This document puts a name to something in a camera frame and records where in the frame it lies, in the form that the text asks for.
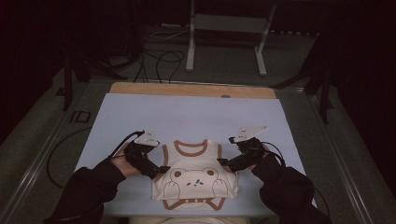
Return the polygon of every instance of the brown neckline trim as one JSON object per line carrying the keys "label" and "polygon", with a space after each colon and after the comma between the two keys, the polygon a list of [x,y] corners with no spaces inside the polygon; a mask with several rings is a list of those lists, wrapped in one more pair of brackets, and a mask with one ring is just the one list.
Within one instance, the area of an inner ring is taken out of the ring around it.
{"label": "brown neckline trim", "polygon": [[[175,144],[176,151],[178,153],[180,153],[181,155],[185,156],[185,157],[197,157],[197,156],[200,156],[200,155],[204,154],[204,152],[207,149],[207,140],[204,140],[203,143],[198,143],[198,144],[188,144],[188,143],[183,143],[183,142],[180,142],[180,141],[176,140],[174,142],[174,144]],[[183,151],[179,146],[183,146],[183,147],[203,147],[203,148],[200,151],[198,151],[198,152],[188,153],[188,152]]]}

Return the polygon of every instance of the printed ear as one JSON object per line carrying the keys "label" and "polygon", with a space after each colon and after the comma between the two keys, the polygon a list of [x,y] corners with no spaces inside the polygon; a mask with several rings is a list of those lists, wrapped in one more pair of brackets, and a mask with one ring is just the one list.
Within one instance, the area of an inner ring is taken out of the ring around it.
{"label": "printed ear", "polygon": [[212,167],[207,167],[204,170],[202,170],[203,172],[205,172],[207,175],[218,175],[218,171],[215,168]]}
{"label": "printed ear", "polygon": [[172,177],[180,177],[184,172],[186,172],[185,169],[181,169],[181,168],[176,168],[172,170]]}

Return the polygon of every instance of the white desk leg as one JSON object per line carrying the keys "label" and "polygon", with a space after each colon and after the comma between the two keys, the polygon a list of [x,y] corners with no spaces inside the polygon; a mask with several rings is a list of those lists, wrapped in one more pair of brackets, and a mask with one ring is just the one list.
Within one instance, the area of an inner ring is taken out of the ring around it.
{"label": "white desk leg", "polygon": [[191,16],[190,16],[190,44],[189,44],[189,51],[187,53],[187,64],[186,64],[186,71],[192,72],[194,69],[194,54],[195,54],[195,42],[194,42],[194,0],[191,0]]}
{"label": "white desk leg", "polygon": [[268,36],[271,27],[271,20],[274,17],[276,6],[272,6],[270,15],[268,16],[267,23],[265,24],[264,31],[262,32],[262,41],[259,46],[254,47],[254,53],[256,54],[256,61],[259,67],[259,75],[261,77],[267,76],[267,70],[265,69],[264,58],[262,57],[262,49],[264,48],[265,40]]}

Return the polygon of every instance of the person's left hand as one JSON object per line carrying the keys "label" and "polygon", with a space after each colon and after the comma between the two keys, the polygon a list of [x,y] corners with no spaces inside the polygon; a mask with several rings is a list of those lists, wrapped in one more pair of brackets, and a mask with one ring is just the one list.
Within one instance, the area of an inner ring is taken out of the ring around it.
{"label": "person's left hand", "polygon": [[110,160],[119,170],[122,172],[122,174],[125,177],[128,177],[130,175],[137,175],[140,172],[134,168],[131,163],[129,163],[127,160],[125,160],[124,155],[124,149],[128,146],[129,143],[125,143],[122,148],[117,152],[117,154]]}

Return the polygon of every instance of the dark background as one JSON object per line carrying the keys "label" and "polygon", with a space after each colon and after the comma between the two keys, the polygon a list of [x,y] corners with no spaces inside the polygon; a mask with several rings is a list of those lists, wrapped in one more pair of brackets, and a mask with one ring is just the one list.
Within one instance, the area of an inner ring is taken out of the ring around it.
{"label": "dark background", "polygon": [[[90,57],[106,63],[109,56],[128,55],[138,49],[145,24],[188,24],[189,2],[3,0],[0,143],[63,68],[62,40],[73,40]],[[197,1],[196,10],[237,16],[262,14],[255,9],[261,1],[233,1],[229,7],[218,7],[223,2]],[[394,194],[395,14],[392,1],[282,1],[272,23],[272,30],[279,35],[319,34],[302,69],[313,65],[332,69],[332,85]]]}

